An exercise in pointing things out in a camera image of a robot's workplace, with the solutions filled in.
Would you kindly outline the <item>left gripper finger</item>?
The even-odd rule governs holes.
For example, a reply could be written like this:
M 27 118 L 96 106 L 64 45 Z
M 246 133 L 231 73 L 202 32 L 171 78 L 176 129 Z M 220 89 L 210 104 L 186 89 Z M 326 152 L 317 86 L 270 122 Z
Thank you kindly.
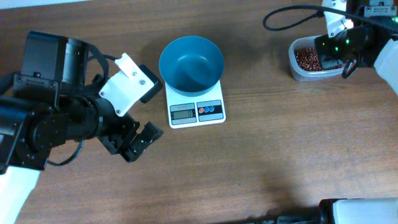
M 138 143 L 144 144 L 145 146 L 149 146 L 154 143 L 156 140 L 162 137 L 164 134 L 163 130 L 148 122 L 142 132 L 138 135 Z
M 123 159 L 130 163 L 138 160 L 138 158 L 143 154 L 143 152 L 149 146 L 149 141 L 136 137 L 127 147 L 125 147 L 120 155 Z

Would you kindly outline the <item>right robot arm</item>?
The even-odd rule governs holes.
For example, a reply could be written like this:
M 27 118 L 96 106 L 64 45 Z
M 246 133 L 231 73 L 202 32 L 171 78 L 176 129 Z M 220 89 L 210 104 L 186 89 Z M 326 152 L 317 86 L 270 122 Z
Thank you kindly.
M 373 68 L 397 92 L 397 1 L 323 0 L 328 33 L 315 39 L 322 68 L 344 65 L 342 77 Z

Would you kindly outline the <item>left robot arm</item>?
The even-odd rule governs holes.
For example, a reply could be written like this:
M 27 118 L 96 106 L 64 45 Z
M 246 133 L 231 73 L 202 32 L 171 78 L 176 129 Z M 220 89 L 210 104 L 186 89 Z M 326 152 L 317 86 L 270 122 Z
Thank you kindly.
M 112 154 L 136 161 L 162 135 L 130 115 L 162 84 L 128 54 L 105 55 L 92 44 L 32 31 L 22 68 L 1 80 L 1 222 L 14 223 L 50 165 L 51 150 L 75 141 L 79 154 L 96 138 Z

